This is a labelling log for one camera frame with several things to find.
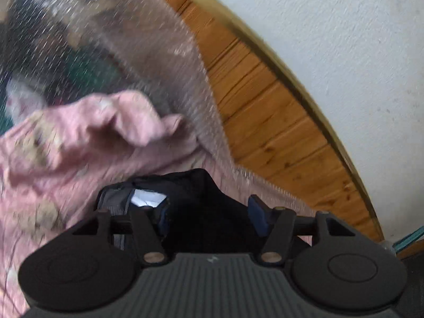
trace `textured wall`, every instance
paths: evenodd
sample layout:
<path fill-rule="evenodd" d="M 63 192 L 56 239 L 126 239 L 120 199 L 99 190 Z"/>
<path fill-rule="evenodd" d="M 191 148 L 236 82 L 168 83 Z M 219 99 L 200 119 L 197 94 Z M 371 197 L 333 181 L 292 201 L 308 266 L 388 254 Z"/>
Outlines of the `textured wall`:
<path fill-rule="evenodd" d="M 424 224 L 424 0 L 220 0 L 304 84 L 386 239 Z"/>

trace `pink cloth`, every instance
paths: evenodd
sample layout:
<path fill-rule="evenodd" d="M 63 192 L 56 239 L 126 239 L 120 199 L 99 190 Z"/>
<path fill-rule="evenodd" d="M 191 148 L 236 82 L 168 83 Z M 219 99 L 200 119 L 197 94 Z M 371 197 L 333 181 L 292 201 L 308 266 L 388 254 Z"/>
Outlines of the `pink cloth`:
<path fill-rule="evenodd" d="M 16 277 L 22 261 L 93 209 L 102 187 L 193 154 L 196 137 L 182 124 L 125 91 L 37 111 L 0 139 L 2 317 L 27 309 Z"/>

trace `wooden trim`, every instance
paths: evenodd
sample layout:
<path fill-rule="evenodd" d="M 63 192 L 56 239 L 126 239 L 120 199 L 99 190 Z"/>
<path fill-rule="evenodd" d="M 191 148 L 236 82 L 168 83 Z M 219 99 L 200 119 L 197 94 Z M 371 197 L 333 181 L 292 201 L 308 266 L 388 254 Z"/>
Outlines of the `wooden trim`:
<path fill-rule="evenodd" d="M 384 239 L 383 232 L 372 206 L 370 197 L 359 176 L 358 171 L 353 165 L 345 147 L 338 138 L 336 132 L 330 125 L 327 118 L 313 100 L 305 87 L 300 83 L 297 77 L 291 72 L 288 66 L 279 58 L 279 56 L 266 44 L 253 30 L 251 30 L 237 15 L 229 8 L 222 5 L 217 0 L 191 0 L 207 12 L 211 13 L 214 18 L 221 21 L 227 26 L 237 37 L 246 43 L 252 51 L 274 72 L 276 77 L 290 90 L 293 96 L 299 101 L 306 112 L 311 116 L 313 121 L 320 128 L 321 132 L 327 139 L 328 143 L 334 149 L 335 153 L 341 160 L 346 171 L 350 175 L 358 192 L 365 202 L 367 210 L 370 213 L 373 224 L 375 225 L 379 236 Z"/>

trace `black object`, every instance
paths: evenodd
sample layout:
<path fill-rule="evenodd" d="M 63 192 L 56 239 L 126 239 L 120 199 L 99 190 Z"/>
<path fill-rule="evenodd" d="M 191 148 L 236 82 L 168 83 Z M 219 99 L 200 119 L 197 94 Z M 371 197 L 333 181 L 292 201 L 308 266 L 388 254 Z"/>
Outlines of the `black object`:
<path fill-rule="evenodd" d="M 167 198 L 136 207 L 135 189 Z M 23 262 L 26 317 L 398 316 L 402 263 L 332 214 L 246 207 L 200 169 L 106 187 L 98 206 L 126 214 L 102 208 Z"/>

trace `white tag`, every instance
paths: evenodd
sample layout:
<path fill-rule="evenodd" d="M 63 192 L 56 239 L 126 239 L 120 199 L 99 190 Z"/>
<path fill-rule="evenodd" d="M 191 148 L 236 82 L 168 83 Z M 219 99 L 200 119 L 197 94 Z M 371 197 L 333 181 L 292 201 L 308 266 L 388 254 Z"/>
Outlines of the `white tag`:
<path fill-rule="evenodd" d="M 159 192 L 135 189 L 134 195 L 131 197 L 131 203 L 137 207 L 150 206 L 156 208 L 164 199 L 166 199 L 166 195 Z"/>

